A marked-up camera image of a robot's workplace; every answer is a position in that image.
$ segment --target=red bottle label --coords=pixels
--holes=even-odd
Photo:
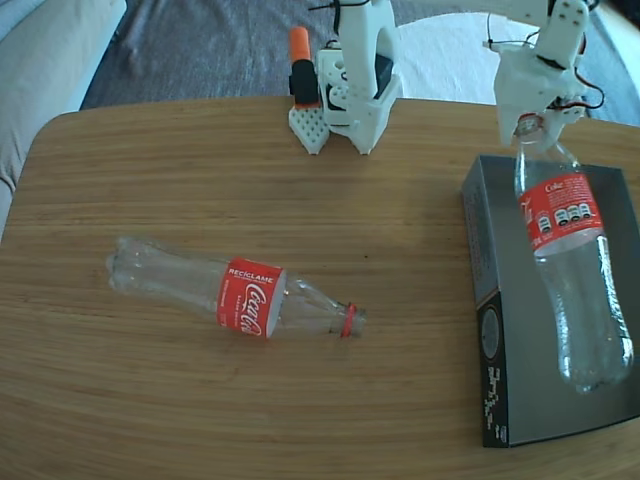
[[[218,323],[266,338],[273,294],[282,271],[243,258],[231,260],[218,293]]]
[[[549,243],[587,228],[602,228],[598,205],[583,173],[553,178],[520,197],[531,246]]]

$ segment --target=upright bottle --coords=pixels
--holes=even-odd
[[[171,302],[242,333],[359,336],[365,312],[338,303],[280,267],[243,258],[207,258],[149,240],[118,239],[107,259],[119,292]]]
[[[587,177],[562,145],[546,148],[540,117],[521,119],[516,137],[515,192],[555,313],[560,374],[580,393],[615,384],[631,371],[633,344]]]

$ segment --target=gray blanket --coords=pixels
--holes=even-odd
[[[409,0],[392,2],[399,25],[455,11]],[[307,27],[314,50],[335,36],[331,31],[333,10],[308,11],[328,0],[127,3],[127,14],[83,108],[186,98],[286,95],[289,29]],[[609,91],[607,108],[598,111],[599,118],[640,125],[640,99],[630,93],[631,80],[602,31],[596,24],[589,32],[589,50],[582,67],[587,78]]]

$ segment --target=orange cap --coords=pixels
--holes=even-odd
[[[289,55],[291,63],[298,60],[311,60],[309,32],[304,27],[292,28],[289,32]]]

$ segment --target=white robotic arm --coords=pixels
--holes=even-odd
[[[451,6],[451,0],[413,0]],[[494,90],[500,137],[509,145],[518,120],[526,114],[544,119],[550,142],[564,126],[585,113],[585,82],[577,66],[589,22],[587,0],[456,0],[455,5],[504,15],[540,28],[531,42],[492,42],[485,46],[501,57]],[[334,0],[339,43],[317,54],[322,105],[315,112],[298,106],[290,125],[311,153],[318,153],[328,132],[347,136],[362,154],[375,147],[389,112],[402,92],[393,72],[398,36],[390,0]],[[318,129],[305,129],[301,119],[313,116]]]

